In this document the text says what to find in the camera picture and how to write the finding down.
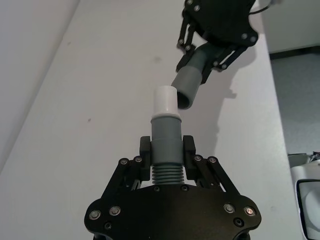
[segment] cable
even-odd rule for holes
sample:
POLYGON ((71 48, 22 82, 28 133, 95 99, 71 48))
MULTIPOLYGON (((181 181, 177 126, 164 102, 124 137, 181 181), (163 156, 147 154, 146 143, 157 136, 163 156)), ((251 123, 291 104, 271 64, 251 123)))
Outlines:
POLYGON ((267 6, 261 8, 261 9, 259 9, 257 11, 249 12, 249 15, 262 13, 263 11, 267 10, 268 8, 270 8, 273 5, 273 3, 274 3, 274 0, 271 0, 267 6))

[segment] screw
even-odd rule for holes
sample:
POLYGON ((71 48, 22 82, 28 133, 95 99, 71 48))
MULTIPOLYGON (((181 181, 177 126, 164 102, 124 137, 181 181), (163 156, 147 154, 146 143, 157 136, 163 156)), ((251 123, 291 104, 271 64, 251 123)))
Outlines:
POLYGON ((93 210, 92 212, 90 212, 89 214, 89 219, 90 220, 96 220, 100 217, 101 212, 99 210, 93 210))
POLYGON ((250 37, 250 42, 254 43, 255 41, 257 41, 257 38, 255 36, 250 37))
POLYGON ((127 159, 121 159, 121 160, 120 160, 120 163, 121 163, 122 165, 126 165, 126 164, 128 163, 128 160, 127 160, 127 159))
POLYGON ((140 163, 140 162, 142 162, 142 157, 137 156, 134 160, 135 160, 137 163, 140 163))
POLYGON ((233 219, 233 223, 239 228, 242 228, 245 225, 244 221, 239 217, 236 217, 235 219, 233 219))
POLYGON ((197 162, 199 162, 199 161, 202 160, 202 157, 200 157, 200 156, 197 155, 197 156, 194 157, 194 160, 196 160, 197 162))
POLYGON ((109 214, 111 216, 117 216, 121 212, 121 208, 119 206, 112 206, 109 210, 109 214))
POLYGON ((215 159, 214 157, 209 157, 209 162, 210 163, 215 163, 217 161, 217 159, 215 159))
POLYGON ((153 190, 154 190, 155 192, 160 192, 160 187, 155 186, 155 187, 153 188, 153 190))
POLYGON ((248 37, 248 34, 246 34, 246 33, 243 33, 243 34, 241 35, 241 38, 242 38, 242 39, 247 39, 247 37, 248 37))
POLYGON ((184 192, 187 192, 189 190, 189 188, 188 188, 188 186, 183 185, 183 186, 181 186, 181 190, 184 192))
POLYGON ((109 221, 104 225, 104 229, 106 229, 106 230, 110 230, 111 227, 112 227, 112 225, 111 225, 111 222, 109 222, 109 221))
POLYGON ((195 12, 198 12, 200 10, 200 6, 199 5, 196 5, 195 7, 194 7, 194 11, 195 12))
POLYGON ((232 214, 235 212, 235 208, 234 206, 232 206, 231 204, 227 203, 223 206, 224 210, 229 213, 229 214, 232 214))
POLYGON ((252 207, 249 207, 249 206, 246 206, 244 208, 244 212, 245 212, 245 214, 247 214, 248 216, 251 216, 251 217, 256 215, 255 210, 252 207))

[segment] curved gray pipe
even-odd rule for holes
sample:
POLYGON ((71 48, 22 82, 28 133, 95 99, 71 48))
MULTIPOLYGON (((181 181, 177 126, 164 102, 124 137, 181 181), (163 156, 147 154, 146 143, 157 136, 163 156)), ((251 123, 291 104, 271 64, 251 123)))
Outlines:
POLYGON ((225 48, 205 43, 198 47, 186 66, 182 67, 171 86, 177 89, 178 108, 188 109, 194 103, 202 81, 202 72, 209 59, 218 57, 225 48))

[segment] white tabletop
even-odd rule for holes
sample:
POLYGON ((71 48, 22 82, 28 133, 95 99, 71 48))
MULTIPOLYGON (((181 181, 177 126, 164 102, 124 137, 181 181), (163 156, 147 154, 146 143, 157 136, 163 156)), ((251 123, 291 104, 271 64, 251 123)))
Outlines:
MULTIPOLYGON (((0 239, 92 239, 87 207, 118 160, 139 153, 153 90, 176 75, 182 9, 180 0, 81 1, 0 175, 0 239)), ((251 239, 300 240, 266 40, 260 17, 251 23, 258 43, 211 74, 180 112, 182 132, 259 207, 251 239)))

